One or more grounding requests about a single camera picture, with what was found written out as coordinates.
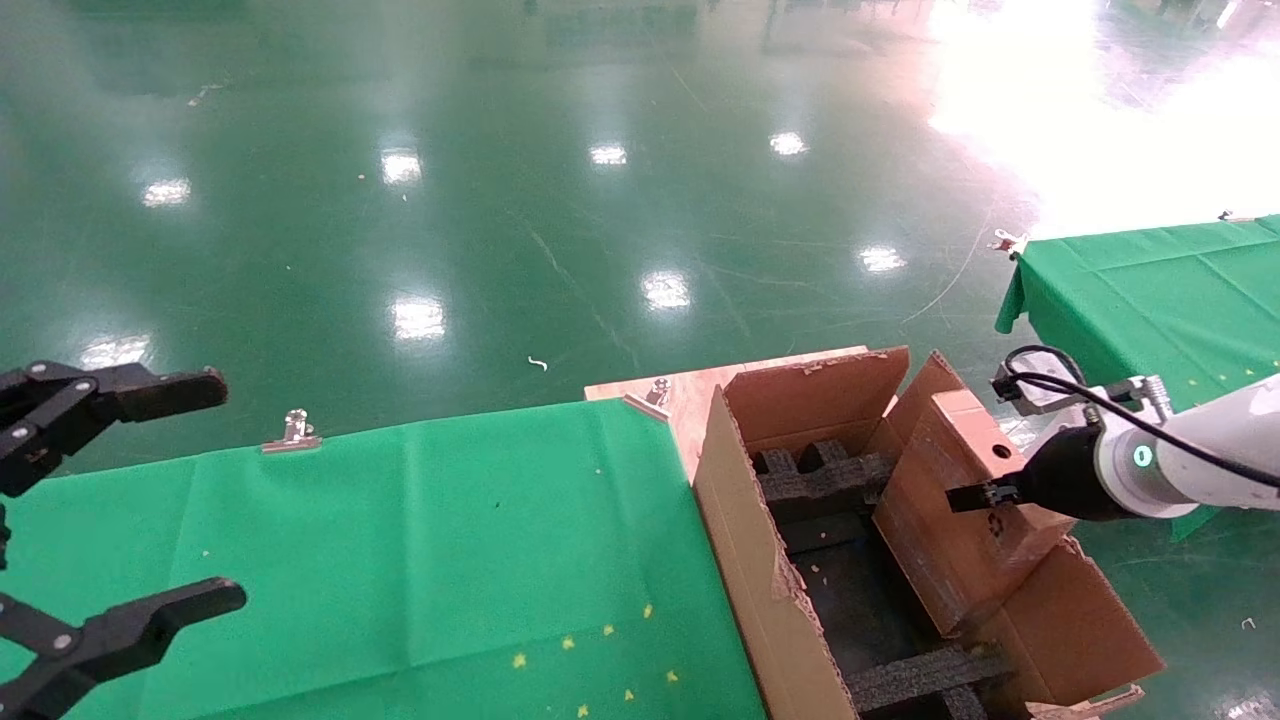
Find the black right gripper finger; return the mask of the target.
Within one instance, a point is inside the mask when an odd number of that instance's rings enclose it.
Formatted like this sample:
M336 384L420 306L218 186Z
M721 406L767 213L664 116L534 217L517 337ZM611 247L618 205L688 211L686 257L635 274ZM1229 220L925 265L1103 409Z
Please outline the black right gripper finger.
M1023 503L1021 492L1014 484L980 483L947 489L945 495L951 512L978 512Z

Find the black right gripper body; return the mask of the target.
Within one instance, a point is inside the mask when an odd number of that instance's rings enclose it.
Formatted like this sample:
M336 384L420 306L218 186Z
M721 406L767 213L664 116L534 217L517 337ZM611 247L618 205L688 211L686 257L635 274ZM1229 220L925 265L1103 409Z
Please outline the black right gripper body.
M1068 427L1030 454L1018 473L1021 498L1076 520L1111 521L1114 498L1096 473L1094 451L1101 429Z

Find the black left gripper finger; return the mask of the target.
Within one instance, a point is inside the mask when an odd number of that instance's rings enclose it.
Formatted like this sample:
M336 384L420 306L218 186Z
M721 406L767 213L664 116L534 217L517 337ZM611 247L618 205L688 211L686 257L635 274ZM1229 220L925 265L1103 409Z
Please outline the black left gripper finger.
M60 719L99 685L163 661L179 632L243 609L244 588L209 578L132 600L64 623L10 594L3 596L1 635L33 659L4 682L4 719Z
M17 498L115 423L143 423L221 406L223 375L157 375L138 363L86 370L32 363L1 378L1 491Z

